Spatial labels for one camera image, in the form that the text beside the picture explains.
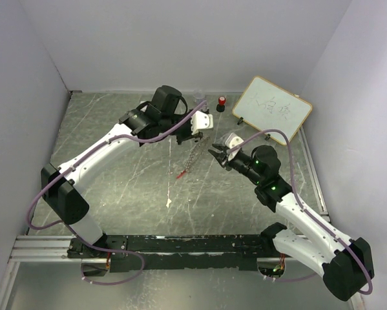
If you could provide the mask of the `metal disc with keyrings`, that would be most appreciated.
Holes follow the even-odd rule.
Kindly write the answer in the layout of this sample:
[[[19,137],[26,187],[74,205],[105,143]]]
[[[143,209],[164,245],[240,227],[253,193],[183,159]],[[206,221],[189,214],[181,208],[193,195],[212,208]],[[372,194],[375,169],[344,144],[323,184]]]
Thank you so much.
[[[192,149],[188,159],[185,162],[185,168],[184,172],[189,172],[194,164],[199,160],[200,156],[204,152],[204,150],[207,148],[209,142],[210,142],[210,137],[206,136],[203,139],[201,139]]]

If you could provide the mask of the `key with red tag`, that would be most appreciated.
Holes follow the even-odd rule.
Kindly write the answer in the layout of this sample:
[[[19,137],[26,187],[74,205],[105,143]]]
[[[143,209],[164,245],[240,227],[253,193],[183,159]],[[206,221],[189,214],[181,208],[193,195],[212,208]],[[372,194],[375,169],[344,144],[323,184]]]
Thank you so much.
[[[181,178],[186,172],[187,172],[186,170],[182,171],[182,172],[176,177],[176,179]]]

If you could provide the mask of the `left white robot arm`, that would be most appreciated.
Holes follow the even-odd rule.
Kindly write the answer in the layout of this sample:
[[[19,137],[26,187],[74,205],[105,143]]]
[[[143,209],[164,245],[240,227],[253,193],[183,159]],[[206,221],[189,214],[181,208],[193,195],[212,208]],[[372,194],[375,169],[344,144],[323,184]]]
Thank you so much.
[[[167,136],[175,136],[177,143],[183,143],[201,138],[204,129],[212,128],[211,116],[202,112],[206,100],[178,114],[176,108],[180,103],[187,106],[182,93],[163,85],[156,89],[151,100],[127,111],[87,150],[57,167],[49,163],[42,168],[40,197],[60,222],[84,241],[83,249],[91,257],[105,254],[107,235],[90,215],[82,192],[99,172],[128,150],[159,142]]]

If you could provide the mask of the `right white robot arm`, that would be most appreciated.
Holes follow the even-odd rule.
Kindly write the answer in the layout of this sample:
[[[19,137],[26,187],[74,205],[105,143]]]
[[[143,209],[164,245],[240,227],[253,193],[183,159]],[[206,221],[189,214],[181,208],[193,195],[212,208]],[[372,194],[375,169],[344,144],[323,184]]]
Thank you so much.
[[[354,294],[371,294],[374,277],[371,247],[363,238],[354,240],[340,232],[303,201],[279,173],[281,162],[273,147],[261,145],[251,154],[214,144],[209,153],[227,171],[234,170],[255,185],[259,202],[292,223],[304,237],[274,224],[271,234],[261,240],[266,256],[290,256],[322,278],[339,300]]]

